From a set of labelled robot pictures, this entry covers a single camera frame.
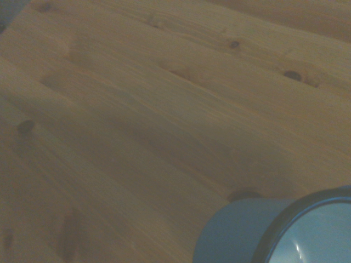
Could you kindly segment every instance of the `blue mug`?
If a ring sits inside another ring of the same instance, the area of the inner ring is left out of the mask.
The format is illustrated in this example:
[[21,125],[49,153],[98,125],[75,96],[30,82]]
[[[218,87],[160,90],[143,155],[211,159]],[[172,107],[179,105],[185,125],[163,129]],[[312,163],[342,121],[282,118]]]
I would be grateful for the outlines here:
[[222,208],[202,230],[193,263],[249,262],[351,262],[351,187]]

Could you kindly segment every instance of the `wooden table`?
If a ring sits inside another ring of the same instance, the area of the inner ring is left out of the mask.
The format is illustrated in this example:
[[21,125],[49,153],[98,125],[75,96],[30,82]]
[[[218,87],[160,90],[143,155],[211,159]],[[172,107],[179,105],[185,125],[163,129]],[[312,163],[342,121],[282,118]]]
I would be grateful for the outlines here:
[[293,2],[31,1],[0,36],[0,261],[191,262],[235,192],[351,183],[351,4]]

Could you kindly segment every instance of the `mug rim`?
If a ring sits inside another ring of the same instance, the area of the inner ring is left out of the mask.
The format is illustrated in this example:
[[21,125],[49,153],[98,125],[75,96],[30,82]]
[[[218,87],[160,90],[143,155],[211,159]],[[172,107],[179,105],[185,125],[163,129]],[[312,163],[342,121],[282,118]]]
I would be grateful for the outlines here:
[[288,205],[266,229],[255,249],[251,263],[268,263],[280,239],[299,218],[318,207],[333,203],[351,204],[351,188],[346,186],[322,190]]

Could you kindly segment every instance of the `wooden surface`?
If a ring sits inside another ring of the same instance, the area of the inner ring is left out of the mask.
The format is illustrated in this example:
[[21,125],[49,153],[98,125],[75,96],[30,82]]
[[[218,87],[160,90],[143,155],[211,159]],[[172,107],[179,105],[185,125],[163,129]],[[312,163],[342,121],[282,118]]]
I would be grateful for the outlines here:
[[2,262],[191,262],[233,192],[351,183],[350,3],[316,32],[224,2],[33,0],[2,33]]

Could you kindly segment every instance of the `light blue cup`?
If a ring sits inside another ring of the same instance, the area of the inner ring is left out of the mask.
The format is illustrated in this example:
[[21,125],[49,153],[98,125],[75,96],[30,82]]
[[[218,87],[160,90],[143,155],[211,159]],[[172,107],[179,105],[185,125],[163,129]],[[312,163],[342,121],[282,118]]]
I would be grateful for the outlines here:
[[8,26],[30,0],[0,0],[0,24]]
[[221,209],[202,230],[193,263],[250,262],[351,263],[351,187]]

